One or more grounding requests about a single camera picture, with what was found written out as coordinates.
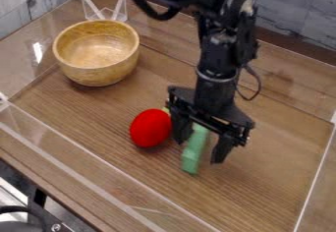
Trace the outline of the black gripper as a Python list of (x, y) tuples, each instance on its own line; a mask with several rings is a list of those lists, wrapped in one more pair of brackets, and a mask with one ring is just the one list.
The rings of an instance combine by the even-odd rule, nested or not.
[(245, 145), (255, 128), (251, 117), (235, 103), (217, 110), (205, 109), (195, 102), (196, 91), (187, 87), (168, 87), (167, 107), (172, 120), (173, 140), (180, 145), (193, 133), (193, 123), (220, 135), (211, 153), (211, 163), (221, 163), (236, 145)]

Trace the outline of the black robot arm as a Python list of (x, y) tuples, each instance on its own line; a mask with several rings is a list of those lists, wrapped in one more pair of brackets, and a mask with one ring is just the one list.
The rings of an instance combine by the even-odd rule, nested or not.
[(157, 21), (168, 21), (192, 7), (199, 26), (201, 57), (196, 67), (193, 88), (168, 87), (167, 107), (173, 139), (183, 143), (200, 124), (217, 134), (211, 161), (221, 163), (232, 149), (245, 145), (255, 128), (251, 117), (239, 109), (235, 97), (243, 71), (257, 57), (256, 0), (161, 0), (165, 12), (155, 11), (147, 0), (132, 0), (143, 13)]

